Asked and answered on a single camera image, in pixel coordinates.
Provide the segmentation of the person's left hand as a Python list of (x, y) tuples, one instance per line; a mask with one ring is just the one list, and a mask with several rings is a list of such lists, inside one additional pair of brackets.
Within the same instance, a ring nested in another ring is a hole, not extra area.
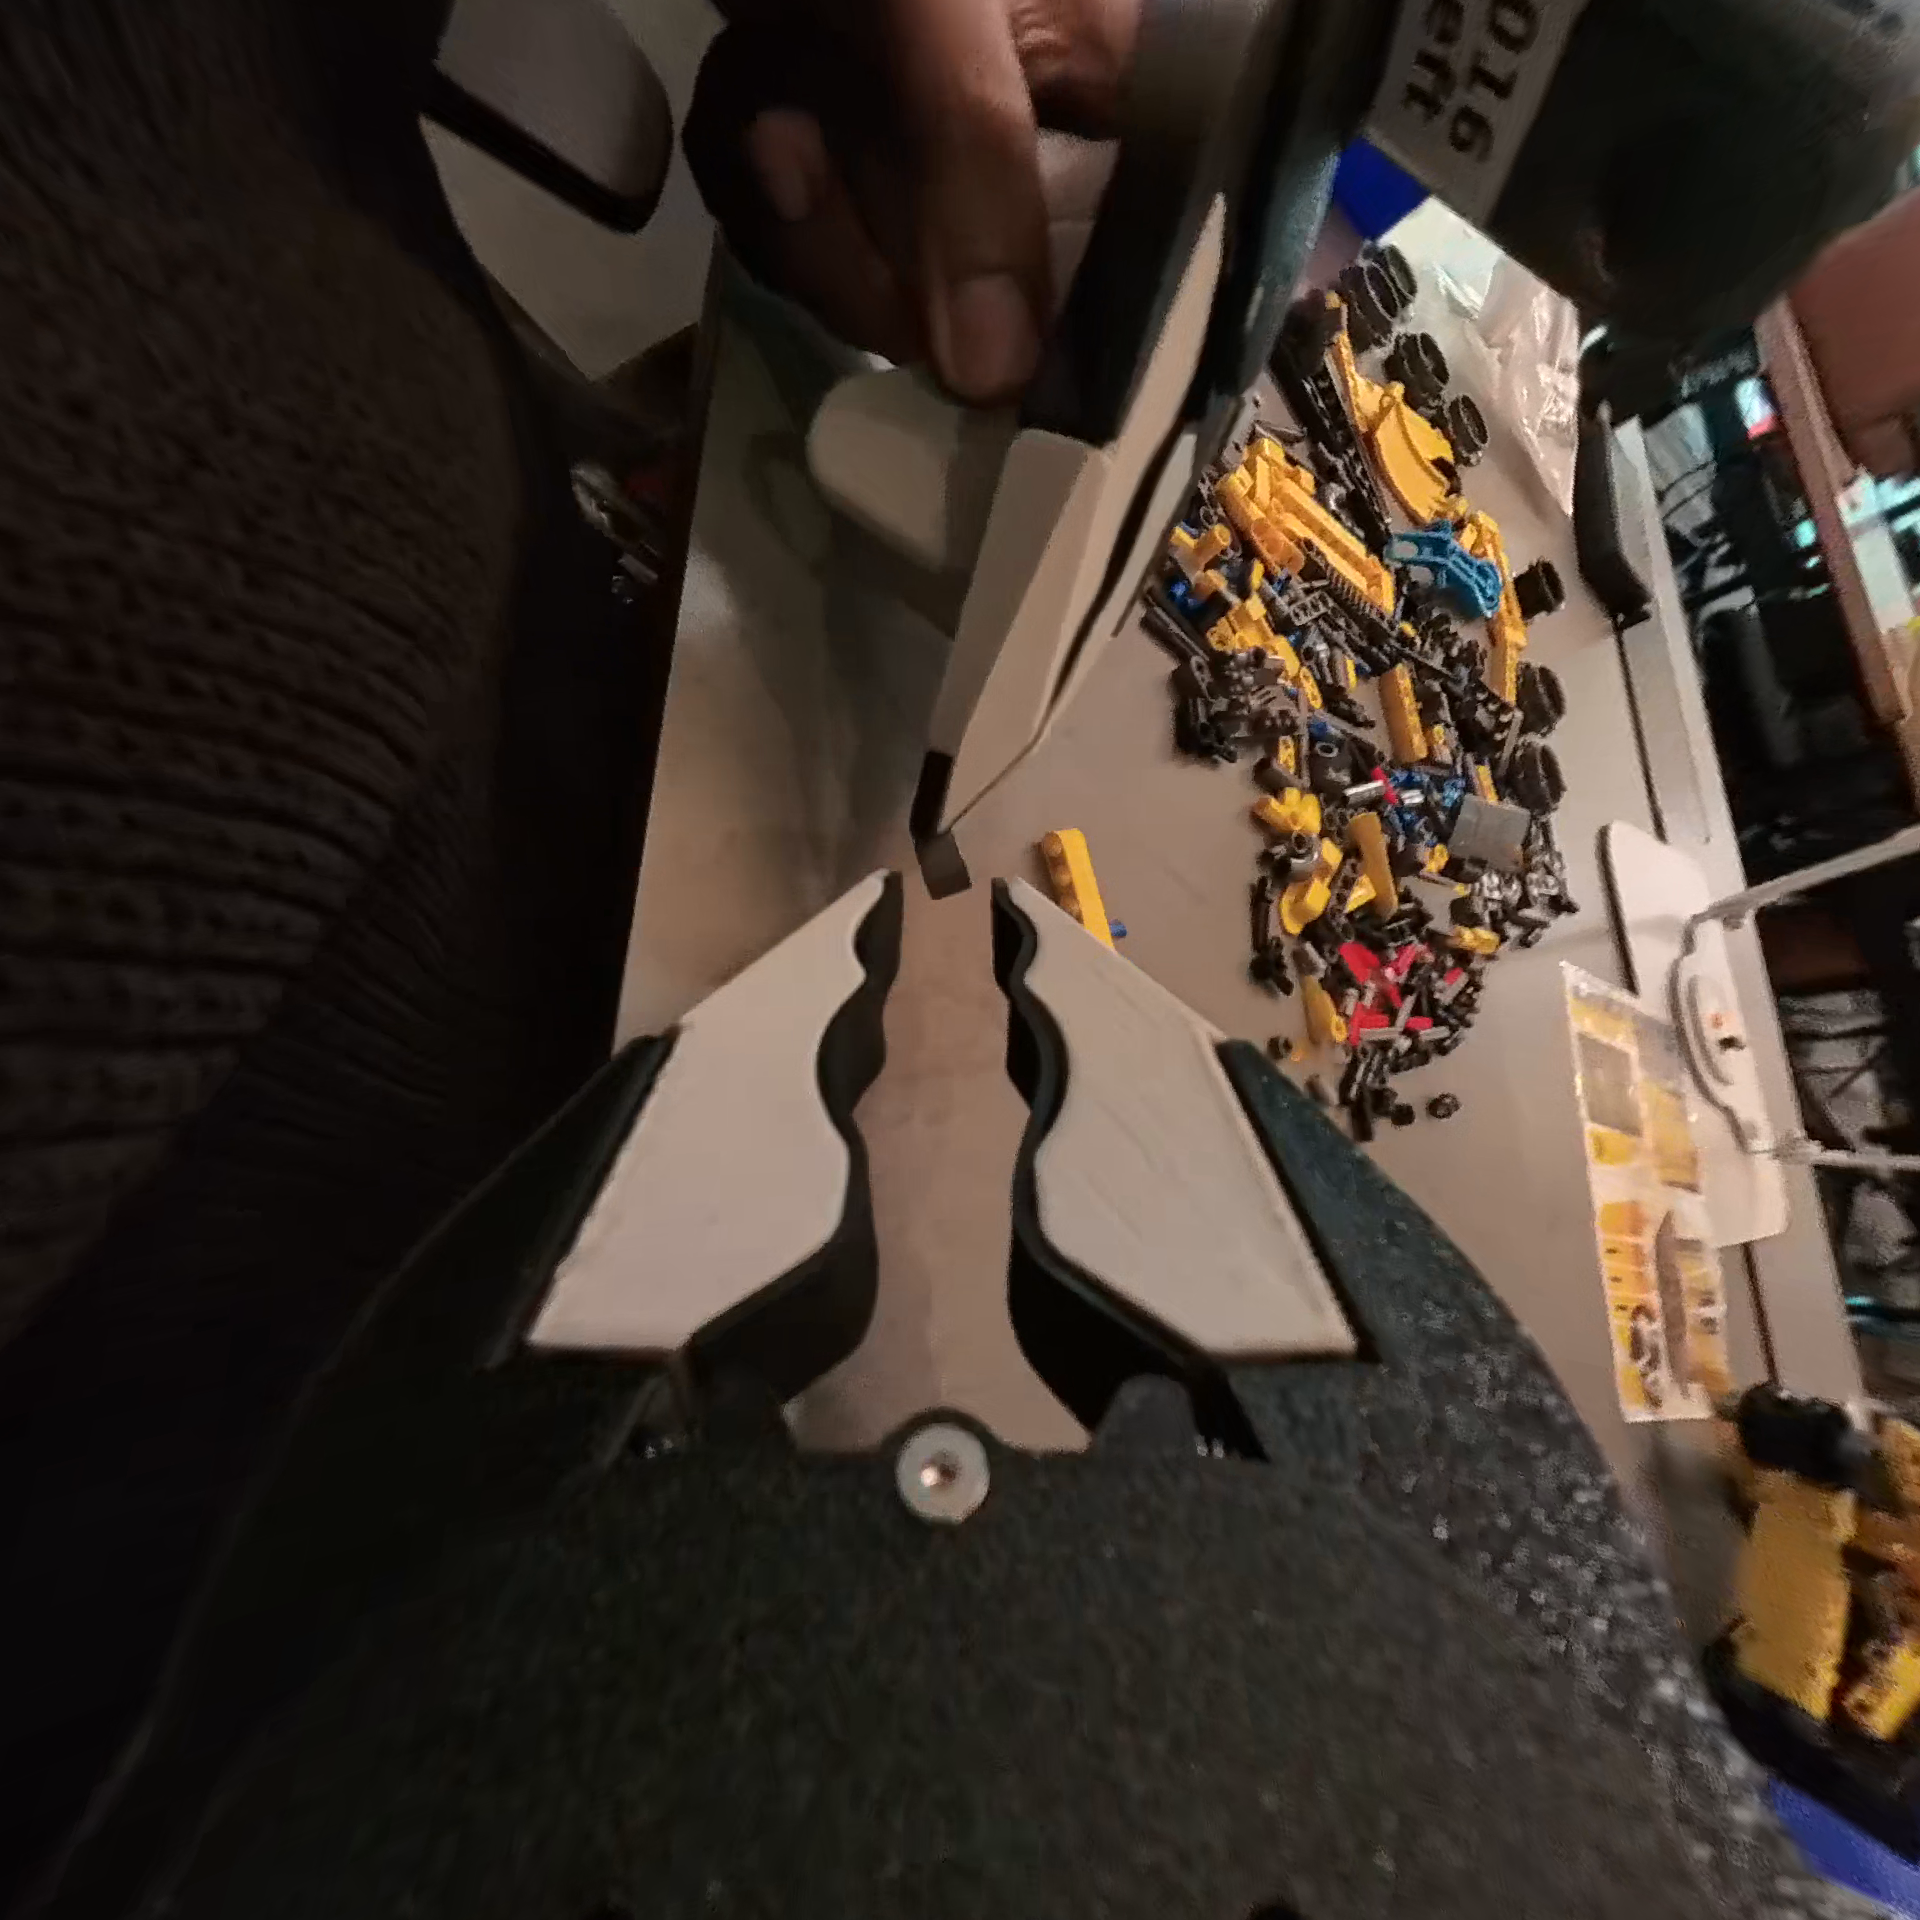
[(718, 5), (682, 154), (733, 254), (848, 351), (1015, 398), (1054, 306), (1042, 130), (1117, 130), (1139, 5)]

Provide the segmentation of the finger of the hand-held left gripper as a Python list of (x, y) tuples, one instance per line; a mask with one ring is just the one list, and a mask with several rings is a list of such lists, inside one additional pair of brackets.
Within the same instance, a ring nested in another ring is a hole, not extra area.
[(1200, 240), (1111, 440), (1024, 426), (1007, 448), (987, 532), (935, 704), (932, 743), (953, 759), (947, 825), (1044, 740), (1042, 723), (1122, 525), (1152, 463), (1194, 426), (1200, 373), (1226, 246)]
[(1101, 655), (1138, 611), (1150, 577), (1164, 566), (1173, 525), (1202, 490), (1205, 467), (1212, 467), (1240, 431), (1248, 408), (1251, 396), (1217, 398), (1194, 426), (1187, 426), (1173, 439), (1169, 452), (1152, 463), (1138, 504), (1122, 525), (1114, 570), (1101, 586), (1074, 647), (1069, 651), (1069, 662), (1053, 692), (1053, 705), (1044, 708), (1042, 733), (1053, 733), (1054, 723), (1066, 720), (1074, 696), (1081, 696), (1087, 686)]

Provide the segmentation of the black power adapter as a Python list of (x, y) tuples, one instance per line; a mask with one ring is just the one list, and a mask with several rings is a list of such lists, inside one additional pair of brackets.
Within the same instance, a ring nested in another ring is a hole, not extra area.
[(1606, 406), (1577, 416), (1577, 452), (1572, 471), (1572, 532), (1577, 576), (1606, 611), (1616, 633), (1644, 623), (1652, 591), (1629, 562), (1616, 484), (1616, 436)]

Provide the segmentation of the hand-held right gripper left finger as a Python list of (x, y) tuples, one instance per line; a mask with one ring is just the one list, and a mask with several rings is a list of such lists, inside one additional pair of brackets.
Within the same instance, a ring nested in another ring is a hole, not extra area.
[(853, 881), (658, 1040), (525, 1350), (650, 1373), (694, 1426), (788, 1426), (866, 1338), (860, 1102), (901, 965), (895, 869)]

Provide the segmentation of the empty clear plastic bag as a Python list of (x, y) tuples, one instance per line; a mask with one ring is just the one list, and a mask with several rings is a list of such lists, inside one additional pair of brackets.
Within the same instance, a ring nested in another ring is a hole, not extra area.
[(1542, 494), (1572, 515), (1580, 436), (1577, 306), (1520, 261), (1504, 258), (1475, 329), (1497, 377), (1499, 423), (1522, 443)]

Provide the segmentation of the yellow toy beam with holes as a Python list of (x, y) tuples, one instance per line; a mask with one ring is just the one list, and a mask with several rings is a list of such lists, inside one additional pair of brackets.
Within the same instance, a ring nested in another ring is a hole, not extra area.
[(1114, 922), (1098, 886), (1090, 846), (1081, 831), (1050, 831), (1038, 841), (1044, 886), (1057, 911), (1105, 948), (1117, 948), (1127, 927)]

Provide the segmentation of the yellow grey sticker sheet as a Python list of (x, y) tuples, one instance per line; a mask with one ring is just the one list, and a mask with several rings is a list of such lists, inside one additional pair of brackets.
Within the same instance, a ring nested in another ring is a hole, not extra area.
[(1561, 982), (1619, 1413), (1711, 1420), (1738, 1386), (1680, 1040), (1596, 974)]

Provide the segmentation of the small grey toy pin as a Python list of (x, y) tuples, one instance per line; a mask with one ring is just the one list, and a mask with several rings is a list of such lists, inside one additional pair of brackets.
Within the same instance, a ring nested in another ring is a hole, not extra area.
[(920, 759), (920, 777), (907, 809), (910, 846), (920, 867), (923, 892), (932, 900), (957, 900), (975, 886), (963, 848), (957, 846), (957, 836), (947, 825), (952, 777), (953, 759), (932, 747)]

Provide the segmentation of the partly built yellow toy model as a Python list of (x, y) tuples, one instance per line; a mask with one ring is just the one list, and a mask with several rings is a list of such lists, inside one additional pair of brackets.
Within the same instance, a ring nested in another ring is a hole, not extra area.
[(1731, 1718), (1854, 1775), (1918, 1768), (1918, 1426), (1753, 1386), (1720, 1406), (1744, 1521), (1709, 1678)]

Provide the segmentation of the white book stand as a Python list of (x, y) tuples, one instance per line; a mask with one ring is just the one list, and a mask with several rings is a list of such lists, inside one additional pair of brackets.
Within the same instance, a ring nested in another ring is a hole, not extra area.
[[(1914, 1154), (1818, 1145), (1795, 1127), (1780, 1129), (1767, 1107), (1762, 1052), (1746, 1033), (1731, 965), (1731, 939), (1762, 911), (1808, 892), (1871, 876), (1918, 854), (1918, 831), (1823, 858), (1804, 871), (1720, 900), (1695, 857), (1629, 825), (1606, 822), (1602, 867), (1627, 943), (1629, 987), (1680, 1042), (1682, 1092), (1711, 1115), (1692, 1123), (1703, 1154), (1706, 1204), (1718, 1249), (1778, 1238), (1791, 1224), (1785, 1168), (1836, 1168), (1871, 1179), (1918, 1176)], [(1715, 1050), (1715, 1024), (1744, 1028), (1744, 1052)]]

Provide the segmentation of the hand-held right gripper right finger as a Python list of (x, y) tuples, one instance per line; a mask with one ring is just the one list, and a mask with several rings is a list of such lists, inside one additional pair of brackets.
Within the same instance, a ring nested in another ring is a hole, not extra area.
[(1273, 1082), (1032, 881), (994, 881), (1007, 1070), (1027, 1102), (1008, 1319), (1050, 1394), (1101, 1426), (1169, 1381), (1251, 1426), (1234, 1376), (1358, 1358), (1358, 1331), (1251, 1099)]

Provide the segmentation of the pile of toy building parts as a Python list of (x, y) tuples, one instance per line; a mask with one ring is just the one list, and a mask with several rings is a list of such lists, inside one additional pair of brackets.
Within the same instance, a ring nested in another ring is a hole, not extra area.
[(1280, 417), (1246, 416), (1142, 591), (1175, 660), (1175, 750), (1257, 791), (1248, 977), (1300, 1009), (1273, 1052), (1336, 1060), (1310, 1093), (1357, 1139), (1456, 1117), (1456, 1093), (1406, 1082), (1459, 1052), (1499, 957), (1577, 918), (1559, 815), (1497, 784), (1531, 626), (1568, 599), (1559, 566), (1511, 566), (1504, 538), (1511, 599), (1484, 620), (1383, 562), (1393, 536), (1479, 510), (1491, 448), (1419, 301), (1407, 254), (1364, 246), (1289, 306)]

